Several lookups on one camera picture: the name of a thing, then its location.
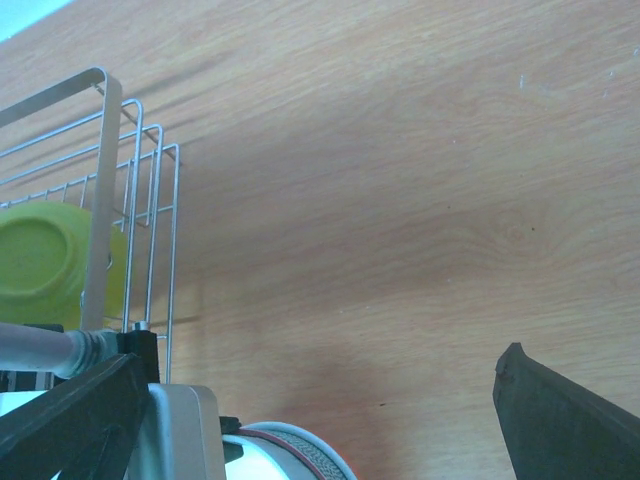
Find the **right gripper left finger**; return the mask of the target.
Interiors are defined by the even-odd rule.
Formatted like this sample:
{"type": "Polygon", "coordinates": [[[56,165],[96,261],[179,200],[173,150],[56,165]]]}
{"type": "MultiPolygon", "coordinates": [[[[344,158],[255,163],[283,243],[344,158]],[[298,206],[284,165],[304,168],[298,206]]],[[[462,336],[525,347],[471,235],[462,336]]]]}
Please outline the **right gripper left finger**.
{"type": "Polygon", "coordinates": [[[122,479],[149,402],[138,356],[92,367],[1,417],[1,477],[122,479]]]}

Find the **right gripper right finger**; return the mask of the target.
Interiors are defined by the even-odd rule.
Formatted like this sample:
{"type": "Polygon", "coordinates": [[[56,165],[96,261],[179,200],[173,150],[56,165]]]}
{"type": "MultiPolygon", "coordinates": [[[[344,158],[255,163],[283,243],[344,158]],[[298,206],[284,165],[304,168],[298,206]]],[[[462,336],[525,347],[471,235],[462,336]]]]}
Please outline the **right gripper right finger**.
{"type": "Polygon", "coordinates": [[[637,479],[639,418],[526,355],[496,364],[493,402],[518,479],[637,479]]]}

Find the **yellow-green bowl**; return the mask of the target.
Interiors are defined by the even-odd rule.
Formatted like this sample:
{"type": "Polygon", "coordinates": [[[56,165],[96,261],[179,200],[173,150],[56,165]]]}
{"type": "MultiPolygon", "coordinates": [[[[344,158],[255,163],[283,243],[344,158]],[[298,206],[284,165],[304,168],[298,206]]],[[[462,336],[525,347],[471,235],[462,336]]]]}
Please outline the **yellow-green bowl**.
{"type": "Polygon", "coordinates": [[[1,211],[1,321],[80,327],[91,213],[35,201],[1,211]]]}

